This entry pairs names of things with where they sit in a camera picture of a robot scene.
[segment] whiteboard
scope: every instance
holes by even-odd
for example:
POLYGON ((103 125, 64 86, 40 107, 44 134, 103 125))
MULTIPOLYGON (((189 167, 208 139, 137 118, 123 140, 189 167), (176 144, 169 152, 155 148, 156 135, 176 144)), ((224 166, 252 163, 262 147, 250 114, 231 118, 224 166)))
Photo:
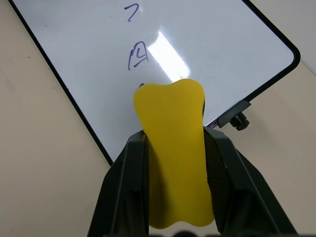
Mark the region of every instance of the whiteboard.
POLYGON ((141 83, 199 81, 208 125, 293 66, 293 49, 245 2, 11 0, 112 160, 142 129, 141 83))

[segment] handwritten number 7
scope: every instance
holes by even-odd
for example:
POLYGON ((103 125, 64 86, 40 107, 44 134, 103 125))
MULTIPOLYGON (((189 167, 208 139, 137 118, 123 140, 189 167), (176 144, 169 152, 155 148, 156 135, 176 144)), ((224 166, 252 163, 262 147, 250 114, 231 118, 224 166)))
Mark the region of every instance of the handwritten number 7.
POLYGON ((134 3, 130 6, 127 6, 127 7, 124 7, 125 10, 129 9, 130 7, 132 6, 136 6, 136 9, 135 11, 133 12, 133 14, 129 17, 129 19, 127 20, 128 22, 131 22, 131 18, 135 15, 135 13, 137 12, 138 8, 139 8, 139 5, 137 3, 134 3))

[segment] handwritten character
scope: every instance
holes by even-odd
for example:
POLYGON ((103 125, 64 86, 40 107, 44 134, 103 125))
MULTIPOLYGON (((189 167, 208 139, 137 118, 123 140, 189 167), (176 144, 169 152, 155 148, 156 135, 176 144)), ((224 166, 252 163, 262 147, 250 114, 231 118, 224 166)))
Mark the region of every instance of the handwritten character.
POLYGON ((131 63, 131 59, 135 53, 135 51, 137 50, 136 52, 136 57, 141 59, 140 61, 138 61, 138 63, 136 63, 133 67, 137 67, 141 62, 143 62, 144 60, 147 60, 148 61, 148 56, 147 56, 147 49, 146 49, 146 45, 144 42, 142 41, 139 41, 138 43, 136 43, 133 47, 133 49, 131 50, 131 52, 129 53, 129 58, 128 58, 128 70, 130 71, 130 63, 131 63), (143 55, 139 55, 139 52, 141 50, 141 48, 144 49, 144 54, 143 55))
POLYGON ((133 14, 129 17, 129 19, 127 20, 128 22, 131 22, 131 18, 135 15, 135 13, 137 12, 138 8, 139 8, 139 5, 137 3, 134 3, 130 6, 127 6, 127 7, 124 7, 125 10, 129 9, 130 7, 132 6, 136 6, 136 9, 135 11, 133 12, 133 14))

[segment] black bracket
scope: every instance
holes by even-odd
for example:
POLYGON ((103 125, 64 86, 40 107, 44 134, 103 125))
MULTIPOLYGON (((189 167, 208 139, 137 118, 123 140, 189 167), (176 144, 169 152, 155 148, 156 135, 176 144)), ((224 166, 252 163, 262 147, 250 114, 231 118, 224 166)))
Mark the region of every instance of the black bracket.
POLYGON ((238 131, 244 130, 248 127, 250 122, 242 112, 250 105, 251 104, 246 100, 239 101, 217 119, 218 126, 223 127, 230 122, 238 131))

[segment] yellow object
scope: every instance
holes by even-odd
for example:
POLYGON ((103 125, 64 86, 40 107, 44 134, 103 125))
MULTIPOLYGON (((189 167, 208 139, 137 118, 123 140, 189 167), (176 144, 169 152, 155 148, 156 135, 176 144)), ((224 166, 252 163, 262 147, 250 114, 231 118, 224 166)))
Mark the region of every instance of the yellow object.
POLYGON ((204 91, 194 80, 146 84, 134 106, 149 147, 150 225, 164 229, 185 221, 214 220, 207 183, 202 109, 204 91))

